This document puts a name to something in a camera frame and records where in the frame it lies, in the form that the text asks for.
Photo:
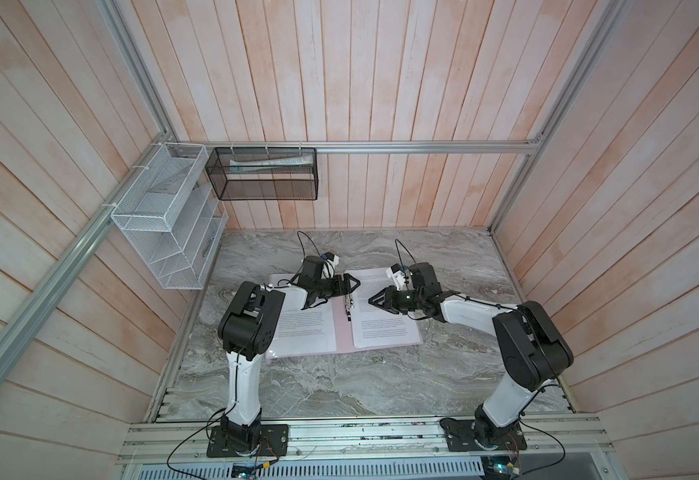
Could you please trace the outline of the metal folder clip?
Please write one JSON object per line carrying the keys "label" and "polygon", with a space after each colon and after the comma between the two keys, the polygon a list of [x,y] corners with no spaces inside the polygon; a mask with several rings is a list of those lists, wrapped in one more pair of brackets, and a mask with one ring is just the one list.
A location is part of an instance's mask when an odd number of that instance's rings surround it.
{"label": "metal folder clip", "polygon": [[349,322],[353,321],[353,296],[347,294],[343,297],[345,316]]}

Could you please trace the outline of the printed paper sheet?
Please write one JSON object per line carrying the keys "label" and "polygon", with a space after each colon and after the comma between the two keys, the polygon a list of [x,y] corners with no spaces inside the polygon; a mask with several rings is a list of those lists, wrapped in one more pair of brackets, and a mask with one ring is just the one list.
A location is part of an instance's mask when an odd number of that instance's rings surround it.
{"label": "printed paper sheet", "polygon": [[385,268],[348,270],[361,284],[353,291],[351,328],[356,350],[373,350],[399,346],[421,345],[417,324],[406,315],[390,314],[369,304],[371,297],[391,286],[397,290]]}
{"label": "printed paper sheet", "polygon": [[330,303],[305,308],[307,292],[289,283],[287,274],[272,274],[269,285],[285,294],[267,359],[333,354],[337,343]]}

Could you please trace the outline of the pink file folder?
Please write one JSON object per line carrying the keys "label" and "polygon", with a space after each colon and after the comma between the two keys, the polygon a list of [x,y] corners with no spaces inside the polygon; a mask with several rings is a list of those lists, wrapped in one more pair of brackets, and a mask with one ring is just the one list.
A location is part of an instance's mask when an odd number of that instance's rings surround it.
{"label": "pink file folder", "polygon": [[333,311],[337,352],[333,354],[349,354],[369,350],[356,350],[353,345],[353,328],[345,316],[343,296],[333,297],[329,302]]}

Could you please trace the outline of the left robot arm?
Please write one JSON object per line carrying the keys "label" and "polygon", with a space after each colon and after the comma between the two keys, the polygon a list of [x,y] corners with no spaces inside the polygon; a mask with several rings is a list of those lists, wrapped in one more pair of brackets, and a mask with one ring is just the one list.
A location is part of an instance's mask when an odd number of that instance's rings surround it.
{"label": "left robot arm", "polygon": [[229,392],[221,416],[206,424],[209,458],[285,456],[289,426],[261,420],[261,365],[281,314],[323,306],[361,286],[361,280],[349,273],[336,274],[336,264],[330,253],[306,256],[291,278],[267,285],[240,284],[217,328],[228,361]]}

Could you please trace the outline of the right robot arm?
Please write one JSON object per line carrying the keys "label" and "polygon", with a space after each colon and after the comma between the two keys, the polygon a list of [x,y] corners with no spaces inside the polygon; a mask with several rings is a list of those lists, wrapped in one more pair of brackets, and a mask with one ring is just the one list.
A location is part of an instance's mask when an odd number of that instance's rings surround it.
{"label": "right robot arm", "polygon": [[561,332],[541,304],[501,304],[445,290],[427,262],[387,269],[393,280],[369,298],[369,305],[411,320],[457,324],[495,336],[505,376],[493,394],[475,410],[467,426],[471,445],[483,450],[503,447],[517,438],[519,419],[543,388],[575,362]]}

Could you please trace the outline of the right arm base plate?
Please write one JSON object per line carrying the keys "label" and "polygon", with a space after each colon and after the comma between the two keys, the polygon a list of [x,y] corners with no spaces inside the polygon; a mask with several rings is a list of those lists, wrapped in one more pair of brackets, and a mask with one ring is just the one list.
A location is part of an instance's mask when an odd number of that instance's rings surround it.
{"label": "right arm base plate", "polygon": [[487,420],[456,420],[445,417],[439,420],[439,427],[445,434],[449,452],[527,450],[525,434],[521,431],[519,422],[495,427]]}

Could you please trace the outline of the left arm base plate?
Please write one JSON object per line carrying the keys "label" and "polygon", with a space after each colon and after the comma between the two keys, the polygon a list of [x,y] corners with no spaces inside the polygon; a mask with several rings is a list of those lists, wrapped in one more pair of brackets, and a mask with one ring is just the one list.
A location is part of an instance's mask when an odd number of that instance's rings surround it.
{"label": "left arm base plate", "polygon": [[233,458],[286,455],[289,440],[287,424],[254,424],[241,426],[229,423],[211,429],[206,456]]}

